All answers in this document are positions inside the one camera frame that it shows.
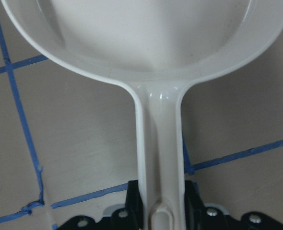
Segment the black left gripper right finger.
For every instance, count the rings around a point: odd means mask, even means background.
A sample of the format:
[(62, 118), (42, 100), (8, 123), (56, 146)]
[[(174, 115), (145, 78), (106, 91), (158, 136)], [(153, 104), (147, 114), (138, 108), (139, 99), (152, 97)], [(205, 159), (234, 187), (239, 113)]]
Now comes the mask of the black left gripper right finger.
[(283, 230), (283, 224), (257, 211), (237, 220), (220, 207), (206, 206), (192, 181), (185, 181), (185, 215), (188, 230)]

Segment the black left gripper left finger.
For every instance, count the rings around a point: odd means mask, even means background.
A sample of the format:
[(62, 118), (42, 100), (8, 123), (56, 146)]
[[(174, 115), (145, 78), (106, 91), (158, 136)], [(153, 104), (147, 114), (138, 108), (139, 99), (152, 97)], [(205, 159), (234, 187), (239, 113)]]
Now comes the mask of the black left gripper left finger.
[(111, 216), (96, 222), (89, 216), (75, 216), (63, 223), (59, 230), (140, 230), (143, 228), (143, 203), (138, 181), (129, 181), (125, 205)]

